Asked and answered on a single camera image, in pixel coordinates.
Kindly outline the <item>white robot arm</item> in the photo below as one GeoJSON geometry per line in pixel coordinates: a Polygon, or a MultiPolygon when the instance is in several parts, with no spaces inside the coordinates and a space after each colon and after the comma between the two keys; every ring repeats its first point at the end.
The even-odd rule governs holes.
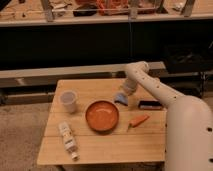
{"type": "Polygon", "coordinates": [[[122,89],[141,85],[166,109],[165,171],[213,171],[213,111],[202,99],[185,95],[148,75],[145,61],[125,65],[122,89]]]}

